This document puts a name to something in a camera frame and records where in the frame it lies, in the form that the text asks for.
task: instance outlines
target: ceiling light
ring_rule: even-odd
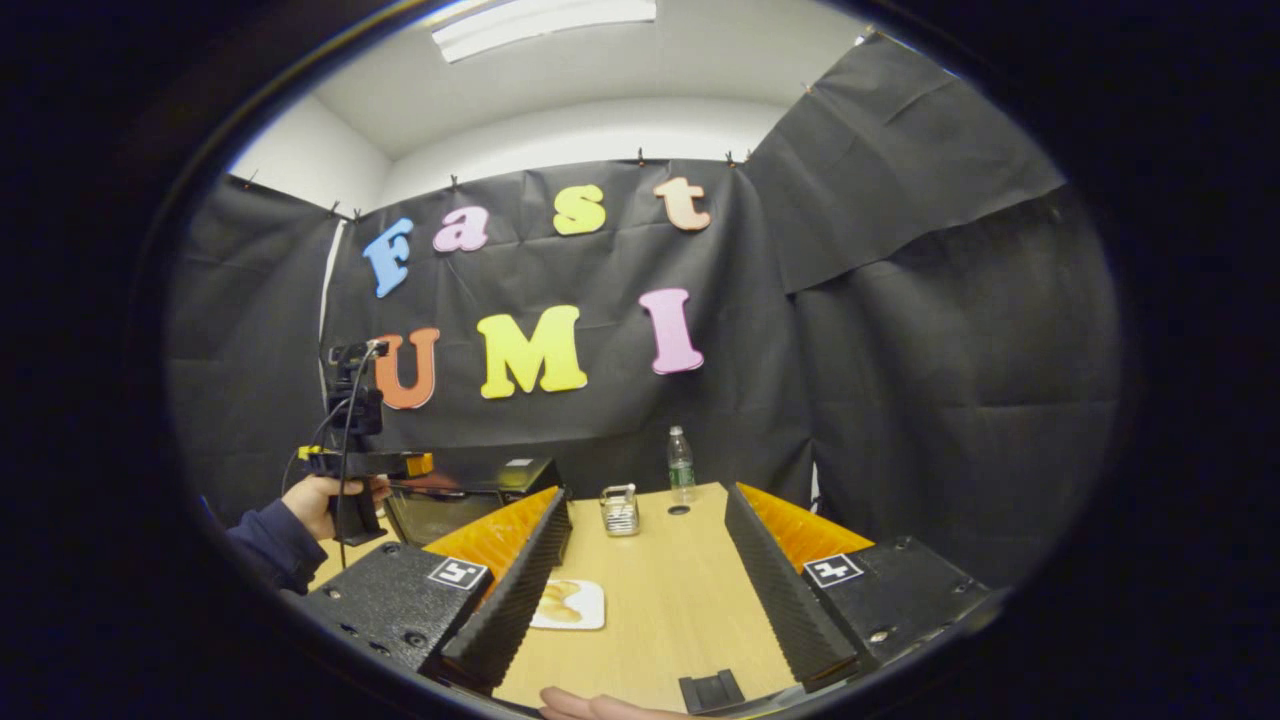
[[[511,0],[458,17],[485,4],[462,0],[422,20],[434,28],[431,38],[447,61],[561,29],[652,23],[658,17],[657,0]]]

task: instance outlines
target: letter m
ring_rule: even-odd
[[[516,377],[521,389],[534,391],[538,370],[545,365],[541,387],[547,392],[577,389],[586,386],[586,373],[577,366],[577,348],[573,345],[573,324],[577,307],[557,305],[543,311],[532,338],[525,338],[511,315],[490,315],[476,324],[485,338],[485,368],[488,379],[480,395],[509,397],[516,386],[507,378],[507,368]]]

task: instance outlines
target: white wall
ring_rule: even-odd
[[[228,170],[321,208],[337,200],[338,213],[369,213],[392,163],[314,96],[269,126]]]
[[[589,102],[520,115],[433,142],[394,163],[376,206],[502,173],[590,160],[746,156],[787,108],[699,97]]]

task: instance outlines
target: water bottle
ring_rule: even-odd
[[[694,500],[694,451],[685,439],[680,425],[671,428],[667,441],[667,475],[671,478],[671,495],[677,505]]]

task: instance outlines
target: hand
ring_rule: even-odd
[[[374,491],[374,506],[381,505],[383,500],[392,493],[392,482],[387,475],[367,478],[370,488]],[[344,495],[358,495],[361,483],[347,480],[343,483]],[[329,498],[338,495],[338,480],[334,478],[321,478],[307,475],[298,484],[289,488],[280,500],[284,506],[293,512],[293,516],[302,523],[302,527],[317,541],[329,539],[337,532],[333,527],[333,515],[329,514]]]
[[[543,692],[538,694],[547,703],[547,707],[538,710],[547,720],[685,720],[692,717],[692,715],[684,712],[636,707],[607,694],[586,700],[559,688],[543,688]]]

